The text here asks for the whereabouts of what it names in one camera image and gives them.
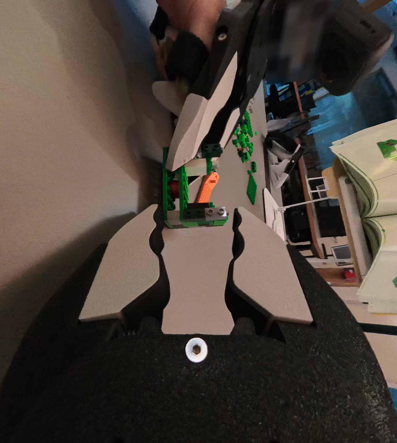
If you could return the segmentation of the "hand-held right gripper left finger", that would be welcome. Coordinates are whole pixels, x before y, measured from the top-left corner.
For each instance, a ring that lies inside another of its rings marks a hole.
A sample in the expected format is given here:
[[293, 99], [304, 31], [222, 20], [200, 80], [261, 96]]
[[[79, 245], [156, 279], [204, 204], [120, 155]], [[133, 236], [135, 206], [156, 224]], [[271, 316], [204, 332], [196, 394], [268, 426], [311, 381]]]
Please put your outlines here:
[[162, 257], [162, 208], [153, 204], [111, 238], [79, 320], [118, 319], [139, 324], [145, 317], [162, 322], [170, 283]]

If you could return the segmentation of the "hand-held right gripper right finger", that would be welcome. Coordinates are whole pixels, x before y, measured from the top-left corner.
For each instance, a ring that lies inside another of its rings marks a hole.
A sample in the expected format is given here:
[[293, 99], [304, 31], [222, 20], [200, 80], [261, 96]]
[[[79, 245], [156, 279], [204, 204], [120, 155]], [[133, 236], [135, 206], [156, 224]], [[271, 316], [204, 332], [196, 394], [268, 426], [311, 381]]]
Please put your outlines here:
[[250, 318], [255, 326], [273, 321], [311, 324], [313, 316], [285, 241], [244, 207], [235, 209], [232, 229], [224, 301], [234, 323]]

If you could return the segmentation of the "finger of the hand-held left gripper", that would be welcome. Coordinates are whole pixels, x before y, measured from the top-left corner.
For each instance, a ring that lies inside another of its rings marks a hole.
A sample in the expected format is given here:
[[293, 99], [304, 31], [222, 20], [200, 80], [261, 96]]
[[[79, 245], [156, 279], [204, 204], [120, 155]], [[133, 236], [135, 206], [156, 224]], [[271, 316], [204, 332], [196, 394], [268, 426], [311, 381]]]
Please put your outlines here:
[[190, 93], [186, 97], [169, 147], [168, 170], [175, 171], [195, 158], [214, 118], [231, 95], [237, 67], [238, 52], [236, 51], [209, 99], [195, 93]]
[[220, 147], [225, 147], [232, 137], [241, 120], [240, 110], [227, 110], [218, 112], [218, 142]]

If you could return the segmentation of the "pile of green lego bricks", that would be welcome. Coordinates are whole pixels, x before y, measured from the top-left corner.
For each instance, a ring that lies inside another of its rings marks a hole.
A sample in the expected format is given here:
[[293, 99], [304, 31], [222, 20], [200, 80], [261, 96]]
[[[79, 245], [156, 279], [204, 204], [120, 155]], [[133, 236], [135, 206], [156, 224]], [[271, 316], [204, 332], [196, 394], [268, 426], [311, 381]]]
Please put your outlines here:
[[257, 132], [253, 131], [251, 124], [250, 112], [246, 110], [240, 119], [238, 126], [236, 127], [232, 144], [235, 146], [237, 154], [242, 163], [251, 161], [253, 154], [253, 137], [257, 135]]

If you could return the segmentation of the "green grey lego build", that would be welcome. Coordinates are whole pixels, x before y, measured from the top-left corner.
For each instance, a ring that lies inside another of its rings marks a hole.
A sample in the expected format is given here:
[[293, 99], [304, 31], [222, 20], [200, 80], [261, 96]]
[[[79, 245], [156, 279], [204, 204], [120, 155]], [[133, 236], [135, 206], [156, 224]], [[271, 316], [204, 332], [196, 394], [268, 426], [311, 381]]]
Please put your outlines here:
[[210, 228], [226, 224], [229, 218], [226, 207], [216, 206], [211, 200], [210, 203], [194, 202], [203, 176], [218, 172], [218, 157], [210, 156], [213, 148], [218, 154], [222, 153], [219, 145], [206, 145], [204, 155], [199, 149], [196, 158], [175, 171], [167, 169], [169, 148], [163, 148], [162, 210], [167, 228]]

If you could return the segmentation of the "green lego plate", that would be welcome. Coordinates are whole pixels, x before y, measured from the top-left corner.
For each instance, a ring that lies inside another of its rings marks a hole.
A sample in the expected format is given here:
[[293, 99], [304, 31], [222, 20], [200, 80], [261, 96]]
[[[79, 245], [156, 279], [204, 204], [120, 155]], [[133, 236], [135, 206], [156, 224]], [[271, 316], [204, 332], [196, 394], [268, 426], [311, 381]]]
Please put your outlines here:
[[250, 201], [250, 203], [252, 205], [255, 205], [256, 203], [256, 198], [257, 198], [257, 183], [255, 181], [255, 178], [253, 176], [253, 172], [252, 171], [247, 171], [248, 173], [248, 184], [247, 184], [247, 189], [246, 189], [246, 194], [247, 197]]

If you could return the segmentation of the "person's left hand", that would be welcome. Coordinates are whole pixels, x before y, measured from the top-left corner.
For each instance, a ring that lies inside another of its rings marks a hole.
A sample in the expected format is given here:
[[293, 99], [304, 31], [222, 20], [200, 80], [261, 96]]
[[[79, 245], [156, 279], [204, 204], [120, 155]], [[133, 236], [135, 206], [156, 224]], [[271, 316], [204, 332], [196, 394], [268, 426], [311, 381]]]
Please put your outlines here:
[[212, 47], [213, 34], [225, 0], [158, 0], [157, 5], [167, 14], [168, 25], [198, 37]]

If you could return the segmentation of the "orange brick separator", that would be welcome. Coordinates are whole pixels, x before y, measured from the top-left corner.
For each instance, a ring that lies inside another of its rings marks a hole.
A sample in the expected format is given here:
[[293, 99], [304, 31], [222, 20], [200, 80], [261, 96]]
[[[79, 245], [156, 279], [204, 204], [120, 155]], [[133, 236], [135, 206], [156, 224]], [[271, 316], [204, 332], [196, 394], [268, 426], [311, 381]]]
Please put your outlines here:
[[195, 198], [195, 203], [210, 203], [211, 194], [215, 186], [218, 184], [219, 175], [216, 171], [203, 176], [199, 191]]

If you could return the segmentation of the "white book stand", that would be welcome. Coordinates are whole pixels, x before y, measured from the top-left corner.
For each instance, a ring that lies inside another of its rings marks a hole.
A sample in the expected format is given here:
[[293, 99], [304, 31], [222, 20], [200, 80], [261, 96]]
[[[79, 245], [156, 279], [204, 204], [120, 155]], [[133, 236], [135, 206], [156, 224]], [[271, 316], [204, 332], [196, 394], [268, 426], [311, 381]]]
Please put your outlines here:
[[[263, 190], [265, 221], [285, 242], [292, 244], [286, 233], [284, 214], [303, 207], [308, 216], [310, 240], [295, 243], [295, 248], [307, 253], [304, 258], [333, 287], [359, 287], [370, 269], [372, 257], [368, 250], [361, 223], [355, 188], [346, 176], [336, 177], [333, 169], [322, 176], [308, 178], [304, 174], [304, 202], [279, 207], [267, 189]], [[326, 248], [317, 219], [316, 203], [334, 200], [339, 204], [346, 233], [346, 244]]]

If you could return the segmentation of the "black and white gadget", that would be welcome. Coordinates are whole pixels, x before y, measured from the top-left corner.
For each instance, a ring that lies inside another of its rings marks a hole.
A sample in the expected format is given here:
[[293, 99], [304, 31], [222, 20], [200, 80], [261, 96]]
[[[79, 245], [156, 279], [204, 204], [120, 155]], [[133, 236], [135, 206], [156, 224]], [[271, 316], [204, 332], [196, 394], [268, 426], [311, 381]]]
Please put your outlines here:
[[274, 189], [279, 189], [287, 180], [303, 154], [299, 140], [290, 138], [279, 131], [268, 132], [263, 141], [268, 155], [269, 176]]

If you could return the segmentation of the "open instruction booklet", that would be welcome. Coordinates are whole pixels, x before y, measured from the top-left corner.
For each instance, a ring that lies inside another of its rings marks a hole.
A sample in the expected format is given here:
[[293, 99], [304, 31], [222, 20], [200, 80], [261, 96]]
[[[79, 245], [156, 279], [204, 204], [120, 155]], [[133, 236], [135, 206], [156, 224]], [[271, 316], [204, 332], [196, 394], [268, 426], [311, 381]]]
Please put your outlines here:
[[372, 263], [358, 296], [368, 311], [397, 314], [397, 119], [332, 142], [355, 188]]

